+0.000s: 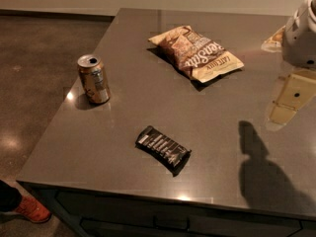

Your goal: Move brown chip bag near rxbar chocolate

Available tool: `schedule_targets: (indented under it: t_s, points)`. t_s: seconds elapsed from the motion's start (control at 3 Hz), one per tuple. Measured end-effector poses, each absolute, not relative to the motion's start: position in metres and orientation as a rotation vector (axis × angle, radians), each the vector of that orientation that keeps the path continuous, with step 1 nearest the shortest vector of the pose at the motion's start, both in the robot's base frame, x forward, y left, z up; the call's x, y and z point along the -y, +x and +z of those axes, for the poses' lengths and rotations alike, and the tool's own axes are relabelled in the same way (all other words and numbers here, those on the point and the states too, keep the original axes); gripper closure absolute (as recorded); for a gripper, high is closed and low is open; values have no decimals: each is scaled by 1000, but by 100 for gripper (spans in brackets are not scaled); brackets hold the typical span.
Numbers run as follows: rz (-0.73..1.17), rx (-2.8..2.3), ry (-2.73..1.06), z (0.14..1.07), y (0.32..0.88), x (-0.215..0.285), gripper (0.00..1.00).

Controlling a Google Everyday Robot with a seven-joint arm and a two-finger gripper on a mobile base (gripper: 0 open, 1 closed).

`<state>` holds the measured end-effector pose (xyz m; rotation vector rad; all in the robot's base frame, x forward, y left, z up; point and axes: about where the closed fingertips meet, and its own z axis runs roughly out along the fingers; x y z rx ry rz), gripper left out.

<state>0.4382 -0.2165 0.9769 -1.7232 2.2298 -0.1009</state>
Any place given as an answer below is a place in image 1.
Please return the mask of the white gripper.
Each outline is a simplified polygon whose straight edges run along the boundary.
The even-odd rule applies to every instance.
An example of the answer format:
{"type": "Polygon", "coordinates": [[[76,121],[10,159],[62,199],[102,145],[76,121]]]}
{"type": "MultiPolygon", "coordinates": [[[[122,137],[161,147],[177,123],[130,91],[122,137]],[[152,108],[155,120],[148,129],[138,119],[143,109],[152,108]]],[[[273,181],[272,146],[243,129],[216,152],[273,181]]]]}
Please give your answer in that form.
{"type": "MultiPolygon", "coordinates": [[[[282,56],[296,67],[316,68],[316,0],[304,0],[285,25],[282,56]]],[[[278,81],[276,97],[269,104],[266,128],[286,126],[316,96],[316,72],[298,69],[278,81]]]]}

